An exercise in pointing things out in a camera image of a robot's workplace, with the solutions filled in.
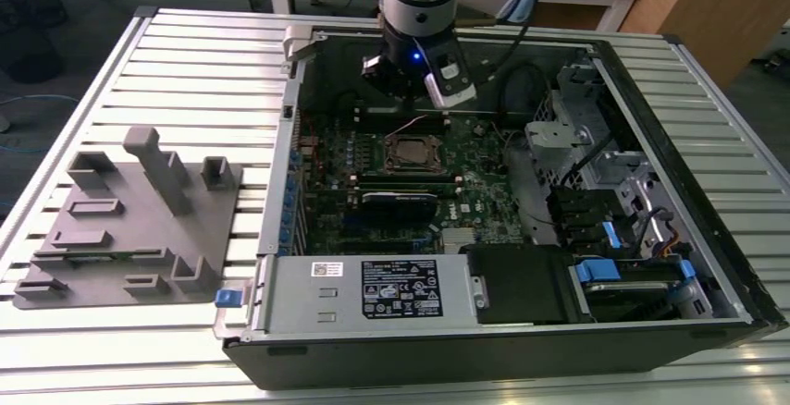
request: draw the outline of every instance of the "motherboard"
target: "motherboard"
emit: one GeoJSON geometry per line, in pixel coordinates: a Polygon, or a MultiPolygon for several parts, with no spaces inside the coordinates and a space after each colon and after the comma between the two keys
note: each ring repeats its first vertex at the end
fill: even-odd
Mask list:
{"type": "Polygon", "coordinates": [[[307,253],[456,253],[522,243],[503,151],[519,132],[478,116],[305,117],[307,253]]]}

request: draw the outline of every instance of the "blue tab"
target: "blue tab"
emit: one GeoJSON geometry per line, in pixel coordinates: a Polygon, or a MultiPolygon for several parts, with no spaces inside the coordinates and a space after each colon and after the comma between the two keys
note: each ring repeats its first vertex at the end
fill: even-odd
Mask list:
{"type": "Polygon", "coordinates": [[[611,259],[587,259],[575,267],[582,283],[619,280],[618,266],[611,259]]]}
{"type": "Polygon", "coordinates": [[[291,231],[285,228],[280,228],[280,243],[288,243],[291,240],[291,231]]]}
{"type": "Polygon", "coordinates": [[[680,271],[683,272],[686,280],[696,276],[694,265],[687,260],[680,260],[680,271]]]}
{"type": "Polygon", "coordinates": [[[213,305],[217,308],[240,308],[243,292],[235,289],[220,289],[213,297],[213,305]]]}
{"type": "Polygon", "coordinates": [[[612,248],[622,248],[622,243],[619,242],[618,232],[615,231],[615,225],[612,225],[612,222],[603,222],[603,230],[608,236],[608,242],[611,243],[612,248]]]}
{"type": "Polygon", "coordinates": [[[587,270],[587,267],[584,266],[584,263],[576,264],[576,276],[579,277],[579,281],[582,283],[588,282],[590,279],[592,278],[592,276],[590,275],[590,271],[587,270]]]}

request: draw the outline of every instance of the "floor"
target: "floor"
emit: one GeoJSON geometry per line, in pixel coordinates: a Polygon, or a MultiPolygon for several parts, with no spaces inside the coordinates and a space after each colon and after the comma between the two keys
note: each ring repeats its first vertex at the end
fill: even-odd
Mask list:
{"type": "MultiPolygon", "coordinates": [[[[296,11],[311,14],[365,17],[375,9],[375,0],[321,0],[311,6],[296,0],[296,11]]],[[[124,31],[137,6],[249,11],[248,0],[63,0],[69,22],[51,30],[52,41],[67,70],[37,85],[20,85],[0,72],[0,102],[14,95],[64,94],[79,98],[91,85],[107,55],[124,31]]],[[[269,0],[253,0],[265,10],[269,0]]],[[[786,167],[790,167],[790,81],[767,76],[759,65],[751,65],[727,90],[735,107],[763,138],[786,167]]],[[[0,114],[12,128],[0,134],[0,146],[14,149],[45,149],[55,140],[73,105],[60,100],[24,100],[0,106],[0,114]]],[[[0,150],[0,222],[43,159],[43,153],[12,153],[0,150]]]]}

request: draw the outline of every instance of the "metal bracket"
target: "metal bracket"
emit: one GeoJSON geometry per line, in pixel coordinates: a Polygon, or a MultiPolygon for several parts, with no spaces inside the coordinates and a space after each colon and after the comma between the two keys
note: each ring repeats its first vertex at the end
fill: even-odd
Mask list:
{"type": "Polygon", "coordinates": [[[486,295],[486,280],[482,277],[471,278],[471,299],[478,310],[488,307],[488,296],[486,295]]]}
{"type": "Polygon", "coordinates": [[[618,184],[646,160],[644,154],[636,151],[602,153],[592,164],[598,172],[598,183],[618,184]]]}
{"type": "MultiPolygon", "coordinates": [[[[252,307],[252,289],[253,280],[251,278],[243,280],[225,280],[221,283],[221,289],[240,289],[241,290],[241,306],[247,306],[248,308],[252,307]]],[[[213,337],[219,340],[224,338],[240,338],[241,331],[244,327],[231,327],[227,325],[224,320],[227,315],[227,308],[217,308],[217,313],[213,318],[213,325],[211,326],[211,330],[213,331],[213,337]]]]}
{"type": "Polygon", "coordinates": [[[562,167],[580,143],[574,127],[559,121],[534,121],[527,123],[524,132],[538,162],[550,168],[562,167]]]}
{"type": "Polygon", "coordinates": [[[293,24],[285,28],[285,37],[283,38],[283,52],[287,61],[297,61],[307,58],[315,49],[311,48],[316,40],[312,38],[312,26],[293,24]]]}

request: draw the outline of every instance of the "white sticker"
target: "white sticker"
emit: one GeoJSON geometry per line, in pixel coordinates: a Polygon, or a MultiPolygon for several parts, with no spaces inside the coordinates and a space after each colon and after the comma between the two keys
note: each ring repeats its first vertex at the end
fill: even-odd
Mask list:
{"type": "Polygon", "coordinates": [[[451,65],[447,65],[440,70],[442,70],[442,77],[444,77],[444,80],[454,79],[455,77],[458,77],[458,74],[460,74],[460,68],[458,67],[458,65],[455,63],[452,63],[451,65]]]}
{"type": "Polygon", "coordinates": [[[309,275],[313,277],[343,277],[343,262],[313,262],[309,275]]]}

